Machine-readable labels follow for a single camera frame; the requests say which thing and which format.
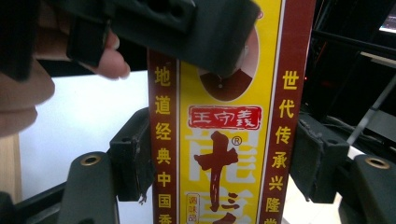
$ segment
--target black plastic mount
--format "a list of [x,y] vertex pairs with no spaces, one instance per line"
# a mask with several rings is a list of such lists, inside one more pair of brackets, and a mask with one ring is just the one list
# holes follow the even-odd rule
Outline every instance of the black plastic mount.
[[222,77],[232,74],[260,11],[250,0],[49,2],[74,14],[78,23],[83,23],[83,30],[72,30],[69,43],[72,59],[97,65],[101,55],[98,50],[103,50],[109,25],[115,34],[125,39],[196,64]]
[[[0,9],[0,25],[7,28],[0,33],[0,71],[16,80],[25,80],[29,76],[39,0],[29,0],[29,4],[20,0],[8,2]],[[74,61],[99,64],[111,29],[140,46],[221,77],[232,74],[260,12],[251,0],[47,2],[75,17],[67,51]]]
[[313,203],[333,203],[342,223],[396,223],[396,165],[373,155],[347,156],[349,144],[309,115],[300,114],[290,175]]
[[21,203],[0,192],[0,223],[116,224],[117,198],[142,203],[154,181],[149,109],[135,112],[105,152],[73,160],[67,181]]
[[333,177],[347,158],[349,144],[306,114],[300,114],[290,175],[313,203],[333,203]]

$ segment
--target product package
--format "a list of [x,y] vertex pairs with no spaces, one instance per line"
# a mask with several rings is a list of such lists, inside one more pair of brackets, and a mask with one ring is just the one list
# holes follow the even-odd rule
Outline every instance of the product package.
[[153,223],[281,223],[315,1],[256,4],[229,78],[148,52]]

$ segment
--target human finger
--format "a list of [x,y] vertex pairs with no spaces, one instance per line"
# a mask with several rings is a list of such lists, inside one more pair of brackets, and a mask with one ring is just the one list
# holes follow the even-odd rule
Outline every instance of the human finger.
[[118,49],[119,46],[120,46],[119,37],[110,30],[107,34],[106,48]]
[[0,112],[0,137],[17,133],[35,122],[37,112],[34,107]]
[[102,58],[97,67],[90,67],[95,74],[116,79],[119,77],[128,77],[131,68],[126,63],[122,55],[114,49],[105,49]]
[[68,36],[59,30],[37,28],[34,57],[36,59],[69,61],[66,55]]
[[46,1],[40,1],[40,10],[37,23],[40,27],[58,29],[58,19],[54,7]]
[[34,60],[30,77],[25,82],[17,82],[0,74],[0,111],[13,111],[34,107],[54,93],[52,79],[45,69]]

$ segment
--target white background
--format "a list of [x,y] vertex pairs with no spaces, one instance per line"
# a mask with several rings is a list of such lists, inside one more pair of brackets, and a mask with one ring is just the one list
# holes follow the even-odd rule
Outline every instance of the white background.
[[[57,77],[55,94],[37,107],[38,118],[20,133],[22,197],[66,181],[70,163],[109,142],[132,114],[149,105],[147,72],[126,79]],[[143,205],[119,203],[120,223],[152,223],[151,191]]]

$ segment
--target registered trademark symbol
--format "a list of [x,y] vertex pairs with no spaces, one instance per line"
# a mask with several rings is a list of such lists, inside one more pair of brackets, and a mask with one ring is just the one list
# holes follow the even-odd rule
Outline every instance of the registered trademark symbol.
[[242,144],[242,138],[240,136],[235,136],[233,137],[231,142],[233,143],[234,146],[239,146]]

